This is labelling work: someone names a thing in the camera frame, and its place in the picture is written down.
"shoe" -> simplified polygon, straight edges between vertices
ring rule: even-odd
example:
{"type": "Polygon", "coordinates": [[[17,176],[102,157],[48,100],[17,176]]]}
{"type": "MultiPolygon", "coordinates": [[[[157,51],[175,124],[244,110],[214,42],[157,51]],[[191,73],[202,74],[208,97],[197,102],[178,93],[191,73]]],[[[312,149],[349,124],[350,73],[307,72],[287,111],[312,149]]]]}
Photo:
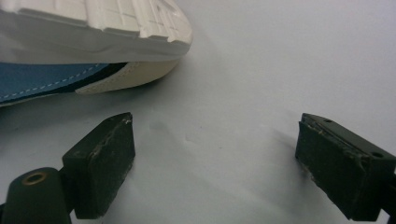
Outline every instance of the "shoe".
{"type": "Polygon", "coordinates": [[[173,0],[0,0],[0,105],[148,83],[190,49],[173,0]]]}

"white rubber sole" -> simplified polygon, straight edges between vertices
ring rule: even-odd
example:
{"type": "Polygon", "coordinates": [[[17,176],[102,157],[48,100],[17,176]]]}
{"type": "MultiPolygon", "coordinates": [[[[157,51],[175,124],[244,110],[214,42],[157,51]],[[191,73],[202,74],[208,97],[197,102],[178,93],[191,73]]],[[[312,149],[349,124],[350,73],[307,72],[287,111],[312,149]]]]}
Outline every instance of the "white rubber sole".
{"type": "Polygon", "coordinates": [[[0,0],[0,62],[179,59],[191,26],[173,0],[0,0]]]}
{"type": "Polygon", "coordinates": [[[116,74],[76,90],[78,94],[117,91],[149,83],[168,74],[179,60],[151,63],[127,63],[116,74]]]}

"white surface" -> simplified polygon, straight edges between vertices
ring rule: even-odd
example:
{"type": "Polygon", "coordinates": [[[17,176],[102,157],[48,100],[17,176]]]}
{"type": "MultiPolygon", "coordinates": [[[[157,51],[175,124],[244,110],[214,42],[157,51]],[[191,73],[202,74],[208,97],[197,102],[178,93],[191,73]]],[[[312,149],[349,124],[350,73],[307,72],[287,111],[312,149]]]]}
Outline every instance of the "white surface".
{"type": "Polygon", "coordinates": [[[0,201],[131,111],[134,168],[104,218],[75,223],[352,223],[294,159],[298,121],[333,119],[396,154],[396,2],[177,3],[194,43],[169,76],[0,108],[0,201]]]}
{"type": "Polygon", "coordinates": [[[0,62],[178,59],[191,26],[173,0],[0,0],[0,62]]]}

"screw hole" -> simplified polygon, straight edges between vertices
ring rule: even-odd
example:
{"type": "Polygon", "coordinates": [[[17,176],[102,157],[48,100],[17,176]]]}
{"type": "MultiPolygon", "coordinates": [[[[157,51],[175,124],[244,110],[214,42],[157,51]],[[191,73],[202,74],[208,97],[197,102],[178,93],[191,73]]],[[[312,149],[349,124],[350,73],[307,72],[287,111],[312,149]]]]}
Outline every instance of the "screw hole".
{"type": "Polygon", "coordinates": [[[40,183],[41,181],[45,180],[46,177],[47,177],[46,173],[36,172],[36,173],[26,176],[22,180],[22,184],[28,185],[28,186],[35,185],[35,184],[40,183]]]}
{"type": "Polygon", "coordinates": [[[384,156],[381,153],[378,152],[372,152],[372,155],[378,158],[383,158],[384,156]]]}

